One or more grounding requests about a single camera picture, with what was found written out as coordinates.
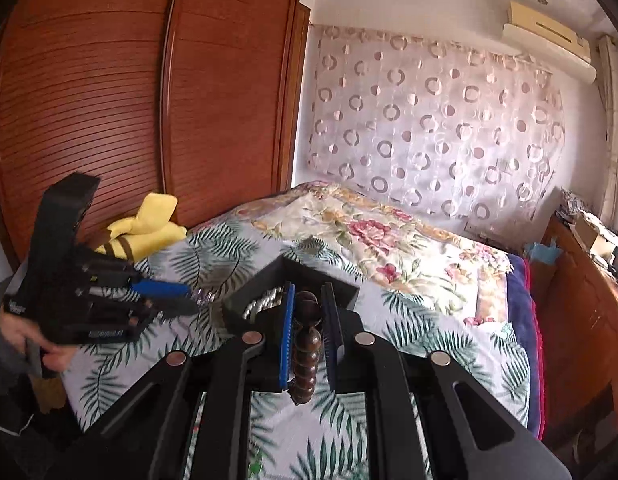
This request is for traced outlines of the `person's left hand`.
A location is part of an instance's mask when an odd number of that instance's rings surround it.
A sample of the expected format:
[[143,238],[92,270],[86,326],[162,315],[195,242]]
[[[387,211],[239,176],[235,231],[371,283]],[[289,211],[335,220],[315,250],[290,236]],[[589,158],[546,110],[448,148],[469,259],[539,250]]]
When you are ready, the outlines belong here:
[[41,354],[42,364],[52,372],[62,373],[68,370],[78,348],[62,346],[48,341],[40,331],[40,327],[28,318],[21,318],[4,311],[0,307],[0,334],[19,354],[27,354],[27,346],[35,346]]

